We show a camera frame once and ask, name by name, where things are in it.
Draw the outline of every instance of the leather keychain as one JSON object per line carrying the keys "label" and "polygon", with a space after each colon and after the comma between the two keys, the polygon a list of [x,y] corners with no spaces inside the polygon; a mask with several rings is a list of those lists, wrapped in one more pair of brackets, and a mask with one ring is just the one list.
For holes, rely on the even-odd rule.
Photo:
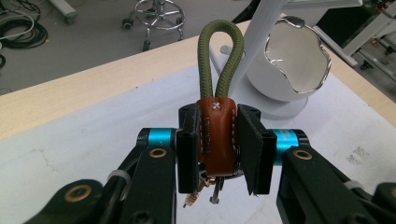
{"label": "leather keychain", "polygon": [[[233,40],[233,50],[212,92],[209,62],[210,36],[227,33]],[[240,30],[230,21],[212,21],[201,32],[198,41],[198,65],[201,99],[197,102],[201,114],[198,136],[198,161],[203,163],[208,177],[234,175],[237,170],[236,104],[228,97],[233,73],[244,48]]]}

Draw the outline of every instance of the blue anodized part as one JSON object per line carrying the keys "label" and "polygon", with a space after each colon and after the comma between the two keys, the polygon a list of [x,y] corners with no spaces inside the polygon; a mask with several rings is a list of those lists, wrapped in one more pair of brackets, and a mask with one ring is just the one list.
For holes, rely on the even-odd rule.
{"label": "blue anodized part", "polygon": [[148,134],[148,145],[170,147],[171,138],[171,128],[152,128]]}
{"label": "blue anodized part", "polygon": [[290,129],[273,129],[276,134],[276,159],[274,165],[282,165],[282,154],[290,147],[299,146],[297,134]]}

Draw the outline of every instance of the cable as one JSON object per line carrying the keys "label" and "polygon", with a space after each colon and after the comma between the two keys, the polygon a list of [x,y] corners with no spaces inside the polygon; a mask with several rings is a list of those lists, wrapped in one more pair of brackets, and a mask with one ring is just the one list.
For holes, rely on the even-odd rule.
{"label": "cable", "polygon": [[[21,5],[21,3],[20,3],[20,1],[17,1],[17,2],[18,2],[18,4],[14,3],[14,1],[11,0],[9,3],[11,5],[15,6],[15,7],[19,7]],[[38,6],[38,5],[41,5],[41,4],[45,3],[45,2],[47,2],[47,0],[41,0],[41,1],[37,2],[37,3],[31,3],[31,4],[34,4],[34,5]]]}
{"label": "cable", "polygon": [[6,57],[0,54],[0,68],[4,67],[5,64],[6,64]]}
{"label": "cable", "polygon": [[121,197],[124,192],[126,181],[125,179],[112,176],[107,182],[104,190],[103,197],[105,197],[105,209],[98,220],[100,224],[114,223],[115,218],[118,216],[121,205]]}
{"label": "cable", "polygon": [[210,37],[215,32],[224,32],[233,41],[233,50],[225,64],[216,87],[216,97],[226,97],[230,87],[233,73],[235,72],[244,51],[244,37],[241,31],[230,21],[212,21],[201,32],[198,39],[198,68],[200,74],[201,98],[213,97],[212,75],[209,61],[209,42]]}
{"label": "cable", "polygon": [[[19,10],[3,11],[2,13],[12,12],[18,15],[7,17],[5,19],[2,19],[2,21],[15,17],[25,18],[20,20],[6,21],[4,24],[0,25],[0,40],[3,47],[9,49],[31,49],[44,44],[47,40],[48,32],[41,24],[37,22],[41,16],[41,11],[39,7],[35,4],[23,0],[18,0],[18,3],[20,3],[19,8],[23,7],[29,11],[36,11],[36,14],[31,15],[37,15],[37,18],[34,20],[30,15]],[[19,34],[6,36],[7,32],[20,27],[25,28],[25,31]]]}

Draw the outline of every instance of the round hole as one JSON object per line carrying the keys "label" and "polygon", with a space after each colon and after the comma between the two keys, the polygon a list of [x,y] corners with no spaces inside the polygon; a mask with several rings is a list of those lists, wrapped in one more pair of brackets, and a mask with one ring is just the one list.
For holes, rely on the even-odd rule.
{"label": "round hole", "polygon": [[76,203],[88,197],[92,188],[89,185],[78,185],[66,192],[64,199],[69,203]]}
{"label": "round hole", "polygon": [[149,152],[152,158],[161,158],[166,155],[166,150],[162,148],[154,148]]}
{"label": "round hole", "polygon": [[312,159],[312,155],[304,150],[295,150],[295,151],[293,151],[293,154],[295,157],[297,157],[301,160],[309,161]]}

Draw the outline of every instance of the white table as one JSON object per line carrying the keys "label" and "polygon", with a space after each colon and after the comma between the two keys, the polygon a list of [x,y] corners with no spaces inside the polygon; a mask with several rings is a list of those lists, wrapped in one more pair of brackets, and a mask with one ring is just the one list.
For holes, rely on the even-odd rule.
{"label": "white table", "polygon": [[[177,110],[198,100],[198,85],[193,65],[0,141],[0,223],[25,221],[75,180],[105,183],[142,128],[177,127]],[[246,79],[233,96],[252,106],[259,106],[260,97]],[[271,129],[304,130],[313,148],[370,193],[378,183],[396,182],[396,128],[332,74],[298,117],[262,122]],[[219,205],[208,201],[213,187],[185,209],[178,195],[177,222],[279,223],[280,171],[274,170],[269,196],[249,197],[244,178],[225,183]]]}

